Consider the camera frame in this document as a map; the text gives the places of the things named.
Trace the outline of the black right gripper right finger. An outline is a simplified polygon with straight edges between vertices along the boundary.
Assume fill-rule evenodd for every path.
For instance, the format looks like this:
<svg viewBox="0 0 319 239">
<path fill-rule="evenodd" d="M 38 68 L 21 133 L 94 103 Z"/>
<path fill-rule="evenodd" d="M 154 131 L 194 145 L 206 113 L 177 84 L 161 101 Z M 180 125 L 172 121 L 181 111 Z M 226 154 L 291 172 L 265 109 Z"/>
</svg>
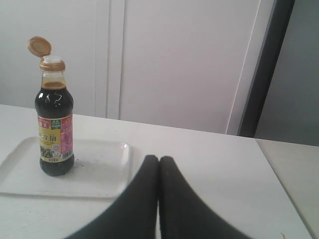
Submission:
<svg viewBox="0 0 319 239">
<path fill-rule="evenodd" d="M 163 239 L 248 239 L 194 192 L 174 159 L 159 162 L 159 224 Z"/>
</svg>

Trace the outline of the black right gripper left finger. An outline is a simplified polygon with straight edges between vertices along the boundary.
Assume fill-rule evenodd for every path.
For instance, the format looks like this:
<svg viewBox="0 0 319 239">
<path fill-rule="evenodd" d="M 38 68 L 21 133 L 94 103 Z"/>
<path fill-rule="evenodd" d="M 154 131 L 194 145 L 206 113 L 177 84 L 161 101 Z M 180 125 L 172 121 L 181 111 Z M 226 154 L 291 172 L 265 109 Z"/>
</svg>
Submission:
<svg viewBox="0 0 319 239">
<path fill-rule="evenodd" d="M 111 206 L 69 239 L 154 239 L 159 160 L 145 156 L 138 172 Z"/>
</svg>

